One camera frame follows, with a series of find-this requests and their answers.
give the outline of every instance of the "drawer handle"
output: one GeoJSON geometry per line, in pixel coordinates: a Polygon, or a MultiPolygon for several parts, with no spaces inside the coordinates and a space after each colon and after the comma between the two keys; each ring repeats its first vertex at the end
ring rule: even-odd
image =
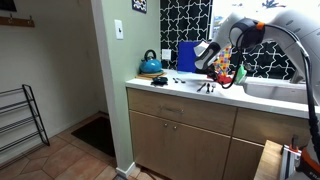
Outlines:
{"type": "Polygon", "coordinates": [[[170,111],[170,112],[178,113],[178,114],[183,114],[184,113],[183,109],[173,109],[173,108],[167,108],[167,107],[164,107],[164,106],[160,106],[159,108],[160,108],[161,111],[162,110],[166,110],[166,111],[170,111]]]}

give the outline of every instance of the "teal kettle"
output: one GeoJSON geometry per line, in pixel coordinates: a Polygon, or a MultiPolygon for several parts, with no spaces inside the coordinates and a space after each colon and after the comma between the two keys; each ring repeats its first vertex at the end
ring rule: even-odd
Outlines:
{"type": "Polygon", "coordinates": [[[152,49],[149,49],[144,54],[144,59],[141,60],[140,71],[142,74],[154,74],[162,72],[162,64],[159,60],[156,59],[156,52],[152,49]]]}

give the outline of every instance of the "door mat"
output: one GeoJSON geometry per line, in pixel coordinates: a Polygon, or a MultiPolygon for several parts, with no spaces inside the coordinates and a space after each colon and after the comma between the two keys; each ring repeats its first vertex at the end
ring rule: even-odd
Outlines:
{"type": "Polygon", "coordinates": [[[100,151],[115,157],[110,120],[99,117],[85,126],[73,131],[72,135],[99,149],[100,151]]]}

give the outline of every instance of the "light switch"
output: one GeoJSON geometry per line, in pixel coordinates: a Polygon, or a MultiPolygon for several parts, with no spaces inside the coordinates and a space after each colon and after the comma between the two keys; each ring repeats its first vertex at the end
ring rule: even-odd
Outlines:
{"type": "Polygon", "coordinates": [[[114,25],[116,28],[116,37],[117,39],[123,39],[123,28],[122,28],[122,21],[121,20],[114,20],[114,25]]]}
{"type": "Polygon", "coordinates": [[[161,50],[161,58],[163,60],[168,60],[170,61],[171,60],[171,49],[162,49],[161,50]]]}

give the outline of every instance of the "white countertop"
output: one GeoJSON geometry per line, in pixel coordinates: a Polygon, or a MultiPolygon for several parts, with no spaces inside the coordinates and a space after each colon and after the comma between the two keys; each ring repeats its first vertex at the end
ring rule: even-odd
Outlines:
{"type": "MultiPolygon", "coordinates": [[[[168,85],[163,87],[154,87],[151,85],[150,80],[132,79],[126,82],[126,87],[141,89],[146,91],[158,92],[168,95],[192,98],[197,100],[221,103],[231,106],[238,106],[243,108],[261,110],[265,112],[272,112],[277,114],[309,118],[308,106],[305,104],[291,103],[278,100],[270,100],[264,98],[257,98],[247,95],[244,92],[242,86],[233,85],[230,89],[223,89],[221,85],[216,84],[211,79],[208,79],[206,75],[177,72],[175,70],[165,70],[168,78],[168,85]],[[185,84],[179,82],[175,83],[172,78],[180,78],[186,81],[185,84]],[[210,83],[210,85],[216,84],[214,92],[206,94],[207,87],[203,87],[201,92],[197,92],[197,89],[201,87],[203,83],[210,83]]],[[[275,80],[275,83],[281,84],[283,80],[275,80]]],[[[320,107],[316,107],[317,116],[320,117],[320,107]]]]}

